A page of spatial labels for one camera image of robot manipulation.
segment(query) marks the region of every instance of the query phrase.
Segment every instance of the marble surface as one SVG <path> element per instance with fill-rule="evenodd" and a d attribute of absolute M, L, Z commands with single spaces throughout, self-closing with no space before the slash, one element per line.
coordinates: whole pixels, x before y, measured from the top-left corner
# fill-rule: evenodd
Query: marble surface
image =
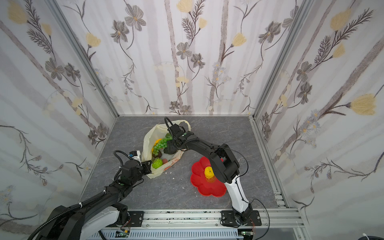
<path fill-rule="evenodd" d="M 272 187 L 263 160 L 256 144 L 255 136 L 247 117 L 171 117 L 171 120 L 187 120 L 199 138 L 216 143 L 227 143 L 232 149 L 241 152 L 248 160 L 248 173 L 241 177 L 241 183 L 248 200 L 258 198 L 266 208 L 277 208 Z M 142 151 L 145 134 L 156 124 L 163 124 L 164 117 L 118 117 L 105 148 L 89 179 L 82 200 L 101 192 L 112 182 L 118 170 L 119 161 L 113 156 L 114 150 L 126 153 Z M 247 164 L 237 153 L 240 174 Z M 149 179 L 134 188 L 121 203 L 129 209 L 228 209 L 232 207 L 228 192 L 223 197 L 204 197 L 190 182 L 193 163 L 202 156 L 194 151 L 186 151 L 182 158 L 162 175 Z M 263 208 L 255 200 L 253 208 Z"/>

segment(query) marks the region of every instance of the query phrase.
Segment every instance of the metal profile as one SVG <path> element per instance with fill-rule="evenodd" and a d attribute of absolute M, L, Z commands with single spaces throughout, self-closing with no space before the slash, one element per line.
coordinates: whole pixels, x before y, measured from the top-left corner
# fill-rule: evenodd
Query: metal profile
<path fill-rule="evenodd" d="M 273 194 L 275 195 L 277 207 L 280 209 L 286 208 L 285 201 L 284 201 L 284 198 L 283 198 L 281 192 L 274 192 Z"/>
<path fill-rule="evenodd" d="M 301 4 L 301 6 L 297 12 L 297 17 L 294 19 L 294 21 L 292 23 L 291 30 L 289 31 L 288 37 L 284 42 L 283 48 L 279 54 L 279 57 L 276 60 L 275 66 L 272 69 L 272 72 L 268 78 L 267 84 L 265 85 L 263 94 L 262 94 L 258 104 L 256 105 L 256 109 L 253 113 L 253 118 L 255 118 L 257 115 L 259 115 L 259 113 L 260 113 L 260 111 L 261 111 L 270 91 L 271 91 L 272 85 L 275 82 L 284 61 L 288 57 L 288 54 L 289 54 L 289 52 L 290 52 L 290 50 L 291 50 L 291 48 L 295 42 L 295 39 L 296 39 L 296 37 L 297 37 L 297 35 L 298 35 L 302 25 L 303 25 L 308 13 L 309 13 L 310 8 L 311 8 L 312 4 L 314 3 L 314 1 L 315 0 L 303 0 L 303 3 Z"/>
<path fill-rule="evenodd" d="M 286 194 L 284 192 L 284 188 L 282 187 L 283 185 L 282 185 L 281 180 L 278 176 L 276 167 L 275 167 L 274 163 L 272 162 L 272 158 L 271 158 L 271 155 L 269 153 L 269 150 L 268 150 L 265 142 L 262 140 L 263 138 L 262 138 L 261 130 L 259 129 L 259 126 L 257 125 L 257 123 L 254 119 L 250 118 L 250 123 L 251 123 L 251 127 L 252 127 L 253 133 L 254 133 L 255 138 L 256 138 L 257 146 L 259 147 L 260 154 L 262 156 L 262 159 L 263 159 L 263 162 L 265 165 L 266 172 L 268 174 L 270 183 L 272 185 L 273 192 L 280 192 L 281 196 L 283 198 L 283 201 L 285 203 L 285 207 L 290 207 L 289 202 L 285 201 Z"/>
<path fill-rule="evenodd" d="M 294 228 L 293 231 L 297 240 L 311 240 L 306 228 Z"/>
<path fill-rule="evenodd" d="M 228 209 L 177 209 L 177 210 L 141 210 L 144 211 L 142 226 L 132 229 L 227 229 L 220 224 L 221 211 Z M 259 211 L 261 226 L 268 227 L 268 215 L 265 209 Z M 271 228 L 301 228 L 303 220 L 297 209 L 267 209 Z"/>
<path fill-rule="evenodd" d="M 103 84 L 101 83 L 99 77 L 97 76 L 95 70 L 92 67 L 91 62 L 89 61 L 88 57 L 83 51 L 83 48 L 80 42 L 77 40 L 75 33 L 73 32 L 70 25 L 68 24 L 67 19 L 65 18 L 63 12 L 59 7 L 59 4 L 56 2 L 56 0 L 45 0 L 45 3 L 47 4 L 49 10 L 51 11 L 53 17 L 59 24 L 61 30 L 64 32 L 64 35 L 66 36 L 67 40 L 69 41 L 76 55 L 80 59 L 85 70 L 90 75 L 96 89 L 99 91 L 99 93 L 103 97 L 103 100 L 107 104 L 112 114 L 117 118 L 119 116 L 119 113 L 117 112 L 115 106 L 113 105 L 111 99 L 109 98 L 108 93 L 105 91 Z"/>

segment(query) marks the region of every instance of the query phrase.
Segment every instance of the white plastic bag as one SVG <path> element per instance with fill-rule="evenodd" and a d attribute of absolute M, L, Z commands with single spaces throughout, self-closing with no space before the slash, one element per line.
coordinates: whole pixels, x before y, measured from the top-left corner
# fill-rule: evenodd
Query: white plastic bag
<path fill-rule="evenodd" d="M 189 122 L 186 120 L 176 120 L 172 121 L 173 124 L 180 124 L 182 122 L 185 122 L 188 125 L 188 130 L 191 131 L 191 126 L 189 125 Z M 143 153 L 141 155 L 141 161 L 149 161 L 152 160 L 152 147 L 155 144 L 155 142 L 160 139 L 164 138 L 165 135 L 168 133 L 168 128 L 165 124 L 157 124 L 154 126 L 144 137 L 144 143 L 143 143 Z M 178 150 L 172 157 L 171 160 L 169 160 L 166 164 L 161 165 L 157 169 L 154 169 L 151 166 L 151 174 L 147 174 L 149 178 L 154 178 L 160 176 L 165 170 L 170 168 L 175 162 L 180 160 L 181 155 L 183 155 L 183 151 Z"/>

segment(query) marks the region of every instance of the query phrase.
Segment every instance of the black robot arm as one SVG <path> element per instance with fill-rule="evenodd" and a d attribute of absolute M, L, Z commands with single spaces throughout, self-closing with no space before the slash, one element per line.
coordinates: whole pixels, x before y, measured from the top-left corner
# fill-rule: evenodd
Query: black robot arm
<path fill-rule="evenodd" d="M 172 124 L 167 117 L 165 122 L 172 135 L 172 140 L 167 142 L 167 148 L 164 149 L 164 152 L 175 153 L 179 149 L 190 149 L 208 158 L 215 177 L 227 187 L 237 224 L 247 223 L 252 213 L 252 206 L 241 187 L 239 163 L 229 146 L 227 144 L 216 145 L 201 140 L 193 132 L 185 131 L 183 127 Z M 121 162 L 121 169 L 115 175 L 113 182 L 105 187 L 102 193 L 68 208 L 64 206 L 55 208 L 47 222 L 37 228 L 28 240 L 32 240 L 37 233 L 39 233 L 37 240 L 79 240 L 82 231 L 84 232 L 83 225 L 110 206 L 120 211 L 116 223 L 120 225 L 126 223 L 128 220 L 127 206 L 119 202 L 132 192 L 144 175 L 151 173 L 152 162 L 140 163 L 131 157 L 135 154 L 136 151 L 130 152 L 130 155 L 125 154 L 130 158 L 125 164 L 117 156 Z"/>

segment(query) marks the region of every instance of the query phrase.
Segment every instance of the black cable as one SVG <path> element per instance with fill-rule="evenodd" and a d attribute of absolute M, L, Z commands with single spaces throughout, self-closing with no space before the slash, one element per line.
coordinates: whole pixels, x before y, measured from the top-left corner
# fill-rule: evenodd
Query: black cable
<path fill-rule="evenodd" d="M 261 237 L 258 237 L 258 238 L 256 238 L 255 240 L 258 240 L 258 239 L 262 238 L 263 236 L 265 236 L 266 233 L 267 233 L 268 230 L 269 230 L 269 226 L 271 225 L 271 220 L 270 220 L 270 218 L 269 218 L 269 213 L 268 213 L 268 211 L 266 210 L 266 207 L 264 206 L 264 204 L 263 204 L 260 200 L 258 200 L 258 201 L 263 205 L 263 207 L 264 207 L 264 209 L 265 209 L 265 211 L 266 211 L 266 214 L 268 215 L 268 228 L 266 229 L 265 233 L 264 233 Z"/>
<path fill-rule="evenodd" d="M 139 180 L 142 180 L 142 181 L 141 181 L 140 183 L 136 184 L 135 186 L 133 186 L 132 189 L 134 189 L 135 187 L 137 187 L 137 185 L 140 185 L 140 184 L 142 184 L 142 183 L 144 182 L 144 179 L 143 179 L 143 178 L 141 178 L 141 179 L 139 179 Z"/>
<path fill-rule="evenodd" d="M 375 236 L 367 236 L 367 237 L 369 238 L 369 240 L 384 240 L 384 238 L 381 238 L 381 237 L 375 237 Z M 367 240 L 368 239 L 367 237 L 364 236 L 359 238 L 358 240 Z"/>
<path fill-rule="evenodd" d="M 113 151 L 113 155 L 115 155 L 115 157 L 117 157 L 118 160 L 119 160 L 119 162 L 120 162 L 119 170 L 118 170 L 118 172 L 115 174 L 115 176 L 113 177 L 113 181 L 114 181 L 114 182 L 117 181 L 117 179 L 118 179 L 118 175 L 119 175 L 119 173 L 121 172 L 121 168 L 122 168 L 122 166 L 123 166 L 122 159 L 121 159 L 121 157 L 119 157 L 119 155 L 117 154 L 117 152 L 122 153 L 122 154 L 124 154 L 125 156 L 127 156 L 127 154 L 126 154 L 125 152 L 123 152 L 123 151 L 120 151 L 120 150 L 115 150 L 115 151 Z"/>
<path fill-rule="evenodd" d="M 222 220 L 222 219 L 220 220 L 220 224 L 221 224 L 223 227 L 226 227 L 226 226 L 223 225 L 223 220 Z"/>
<path fill-rule="evenodd" d="M 100 235 L 100 237 L 101 237 L 102 240 L 107 240 L 107 239 L 104 237 L 104 235 L 103 235 L 103 233 L 101 232 L 101 230 L 99 230 L 99 235 Z"/>
<path fill-rule="evenodd" d="M 59 213 L 58 215 L 56 215 L 56 216 L 54 216 L 54 217 L 48 219 L 45 223 L 41 224 L 38 228 L 36 228 L 36 230 L 33 231 L 33 232 L 31 233 L 31 235 L 28 237 L 28 240 L 32 240 L 32 239 L 36 236 L 36 234 L 38 234 L 43 228 L 45 228 L 48 224 L 50 224 L 50 223 L 53 222 L 54 220 L 58 219 L 59 217 L 62 217 L 62 216 L 64 216 L 64 215 L 66 215 L 67 213 L 70 213 L 70 212 L 72 212 L 72 211 L 74 211 L 74 210 L 76 210 L 76 209 L 79 209 L 79 208 L 81 208 L 82 206 L 89 205 L 90 203 L 95 202 L 95 201 L 99 200 L 100 198 L 102 198 L 105 194 L 106 194 L 105 191 L 103 191 L 103 192 L 101 192 L 99 195 L 97 195 L 96 197 L 94 197 L 93 199 L 85 200 L 84 202 L 81 203 L 82 205 L 80 205 L 80 204 L 75 204 L 75 205 L 72 205 L 72 206 L 66 208 L 65 210 L 63 210 L 63 211 L 62 211 L 61 213 Z"/>
<path fill-rule="evenodd" d="M 121 172 L 121 168 L 122 168 L 122 166 L 123 166 L 122 159 L 121 159 L 121 157 L 120 157 L 117 153 L 121 153 L 121 154 L 125 155 L 128 159 L 130 159 L 130 160 L 134 160 L 133 158 L 131 158 L 130 155 L 126 154 L 126 153 L 123 152 L 123 151 L 120 151 L 120 150 L 115 150 L 115 151 L 113 151 L 113 155 L 115 155 L 115 157 L 117 157 L 117 159 L 118 159 L 119 162 L 120 162 L 119 170 L 118 170 L 118 172 L 115 174 L 115 176 L 113 177 L 113 181 L 114 181 L 114 182 L 116 182 L 116 181 L 118 180 L 118 178 L 119 178 L 119 173 Z"/>

